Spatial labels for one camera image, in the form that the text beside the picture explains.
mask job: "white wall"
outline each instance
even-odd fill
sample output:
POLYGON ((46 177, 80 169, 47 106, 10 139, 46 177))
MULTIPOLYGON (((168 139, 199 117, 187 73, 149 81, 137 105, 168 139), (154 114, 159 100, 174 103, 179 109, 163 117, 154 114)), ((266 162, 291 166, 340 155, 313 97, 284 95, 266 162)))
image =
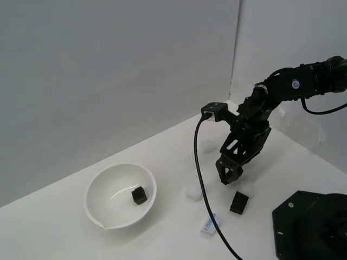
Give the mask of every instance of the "white wall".
POLYGON ((1 1, 0 206, 226 100, 238 11, 239 0, 1 1))
MULTIPOLYGON (((255 83, 279 68, 335 55, 347 58, 346 25, 346 0, 241 1, 230 99, 243 102, 255 83)), ((324 111, 346 102, 347 92, 314 97, 307 105, 324 111)), ((282 108, 286 117, 282 120, 273 112, 273 126, 347 172, 347 109, 314 116, 305 113, 299 101, 284 102, 282 108), (323 133, 326 139, 318 146, 323 133)))

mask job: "robotic arm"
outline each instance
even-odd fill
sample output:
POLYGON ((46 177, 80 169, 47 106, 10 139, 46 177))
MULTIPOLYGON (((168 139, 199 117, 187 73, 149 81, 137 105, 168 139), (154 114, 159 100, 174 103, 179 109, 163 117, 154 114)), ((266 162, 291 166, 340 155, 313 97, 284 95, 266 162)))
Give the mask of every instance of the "robotic arm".
POLYGON ((347 104, 326 112, 312 112, 307 109, 305 99, 346 89, 347 59, 335 56, 325 62, 275 71, 255 85, 252 95, 239 105, 239 115, 231 113, 226 103, 212 102, 204 106, 202 114, 211 113, 216 122, 225 121, 230 125, 231 133, 216 162, 221 181, 227 185, 238 180, 243 173, 242 166, 260 153, 271 131, 268 118, 282 101, 301 99, 307 112, 328 114, 347 104))

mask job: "white bowl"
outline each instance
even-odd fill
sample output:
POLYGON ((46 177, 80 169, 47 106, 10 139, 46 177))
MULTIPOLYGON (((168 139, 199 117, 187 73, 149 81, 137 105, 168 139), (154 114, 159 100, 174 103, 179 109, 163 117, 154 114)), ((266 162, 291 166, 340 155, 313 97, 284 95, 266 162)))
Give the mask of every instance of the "white bowl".
POLYGON ((84 207, 89 219, 105 230, 139 222, 157 195, 157 183, 145 167, 132 162, 117 164, 99 173, 87 188, 84 207), (142 186, 148 200, 137 205, 131 192, 142 186))

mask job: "sticker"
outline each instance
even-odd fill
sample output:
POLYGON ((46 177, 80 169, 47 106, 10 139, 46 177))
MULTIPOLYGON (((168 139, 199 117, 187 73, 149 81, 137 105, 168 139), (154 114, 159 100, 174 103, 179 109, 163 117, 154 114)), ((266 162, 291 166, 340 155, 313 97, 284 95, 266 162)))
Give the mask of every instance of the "sticker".
POLYGON ((299 82, 298 80, 294 79, 294 80, 292 81, 292 87, 293 87, 294 89, 298 89, 298 88, 300 87, 300 82, 299 82))

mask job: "black block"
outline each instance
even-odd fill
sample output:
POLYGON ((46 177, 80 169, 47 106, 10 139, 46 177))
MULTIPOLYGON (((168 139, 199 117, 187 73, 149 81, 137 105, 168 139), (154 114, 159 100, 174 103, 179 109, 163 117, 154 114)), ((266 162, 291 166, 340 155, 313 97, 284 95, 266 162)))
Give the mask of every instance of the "black block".
POLYGON ((243 211, 245 210, 247 202, 248 202, 248 197, 237 191, 233 199, 233 203, 230 207, 230 211, 233 211, 237 214, 242 215, 243 211))
POLYGON ((147 200, 145 190, 141 186, 132 191, 131 194, 137 205, 140 205, 147 200))

